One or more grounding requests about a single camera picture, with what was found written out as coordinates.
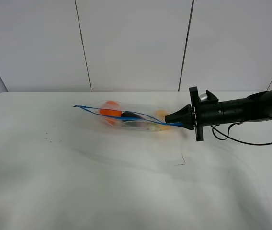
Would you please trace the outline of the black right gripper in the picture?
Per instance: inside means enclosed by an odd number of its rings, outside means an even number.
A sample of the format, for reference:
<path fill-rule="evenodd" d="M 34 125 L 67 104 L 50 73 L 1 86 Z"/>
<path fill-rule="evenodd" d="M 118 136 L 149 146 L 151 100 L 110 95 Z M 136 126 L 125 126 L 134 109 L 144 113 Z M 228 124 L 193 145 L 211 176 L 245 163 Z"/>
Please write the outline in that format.
<path fill-rule="evenodd" d="M 205 92 L 209 99 L 204 102 L 199 100 L 197 87 L 190 87 L 189 92 L 192 106 L 186 105 L 177 112 L 165 116 L 165 122 L 180 122 L 179 127 L 187 130 L 194 130 L 195 127 L 196 141 L 203 141 L 203 127 L 220 123 L 222 104 L 209 90 Z"/>

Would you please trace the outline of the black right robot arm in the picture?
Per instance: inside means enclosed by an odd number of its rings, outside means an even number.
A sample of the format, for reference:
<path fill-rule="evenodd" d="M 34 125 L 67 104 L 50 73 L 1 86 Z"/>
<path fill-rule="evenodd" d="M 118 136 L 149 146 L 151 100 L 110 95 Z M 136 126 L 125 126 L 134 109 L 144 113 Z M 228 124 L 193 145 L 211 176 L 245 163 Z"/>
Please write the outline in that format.
<path fill-rule="evenodd" d="M 203 141 L 203 127 L 210 126 L 217 133 L 217 126 L 229 124 L 231 127 L 246 122 L 272 120 L 272 90 L 252 94 L 246 98 L 219 101 L 210 91 L 199 95 L 197 87 L 189 89 L 191 104 L 167 115 L 167 125 L 177 125 L 194 130 L 197 141 Z"/>

